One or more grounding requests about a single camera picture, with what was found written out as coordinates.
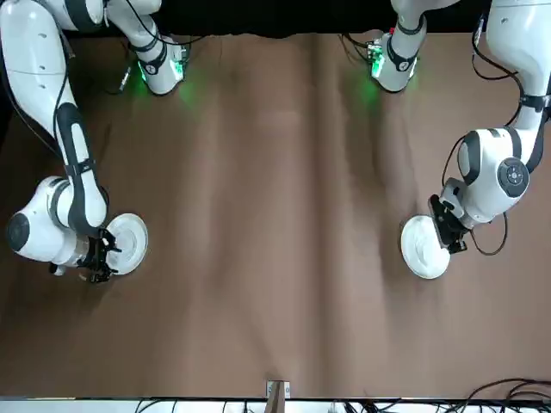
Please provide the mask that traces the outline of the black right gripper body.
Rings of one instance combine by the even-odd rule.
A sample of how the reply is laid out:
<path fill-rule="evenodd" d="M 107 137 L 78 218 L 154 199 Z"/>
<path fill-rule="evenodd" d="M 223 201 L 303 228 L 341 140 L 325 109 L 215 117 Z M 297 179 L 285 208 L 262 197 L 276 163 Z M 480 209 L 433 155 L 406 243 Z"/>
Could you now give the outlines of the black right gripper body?
<path fill-rule="evenodd" d="M 80 267 L 87 268 L 89 265 L 106 262 L 107 251 L 102 248 L 99 237 L 88 237 L 88 251 L 80 260 Z"/>

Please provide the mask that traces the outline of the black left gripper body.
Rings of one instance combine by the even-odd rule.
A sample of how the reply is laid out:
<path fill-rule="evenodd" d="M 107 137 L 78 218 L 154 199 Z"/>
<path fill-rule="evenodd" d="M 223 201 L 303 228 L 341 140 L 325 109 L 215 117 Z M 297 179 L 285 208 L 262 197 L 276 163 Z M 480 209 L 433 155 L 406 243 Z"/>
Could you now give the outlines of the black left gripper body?
<path fill-rule="evenodd" d="M 459 242 L 463 237 L 463 226 L 447 208 L 434 211 L 436 231 L 441 242 Z"/>

